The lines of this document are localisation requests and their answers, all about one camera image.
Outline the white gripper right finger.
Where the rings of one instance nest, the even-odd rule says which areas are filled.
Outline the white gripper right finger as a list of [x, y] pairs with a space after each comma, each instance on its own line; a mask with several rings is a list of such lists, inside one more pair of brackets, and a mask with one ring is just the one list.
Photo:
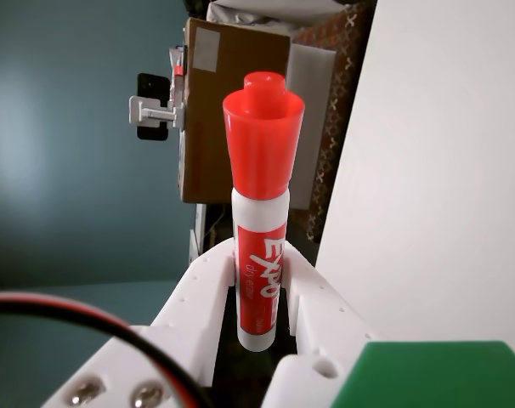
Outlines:
[[297, 352], [278, 363], [263, 407], [330, 407], [368, 342], [381, 341], [294, 247], [284, 253], [290, 335]]

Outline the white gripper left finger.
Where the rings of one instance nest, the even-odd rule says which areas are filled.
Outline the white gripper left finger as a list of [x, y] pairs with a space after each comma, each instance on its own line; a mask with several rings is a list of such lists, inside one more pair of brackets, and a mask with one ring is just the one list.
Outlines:
[[[171, 356], [202, 387], [212, 384], [228, 289], [234, 284], [234, 241], [223, 241], [194, 260], [150, 326], [135, 331]], [[46, 402], [67, 407], [86, 382], [98, 381], [101, 393], [90, 407], [132, 407], [145, 385], [162, 388], [161, 406], [176, 401], [157, 369], [135, 348], [112, 338]]]

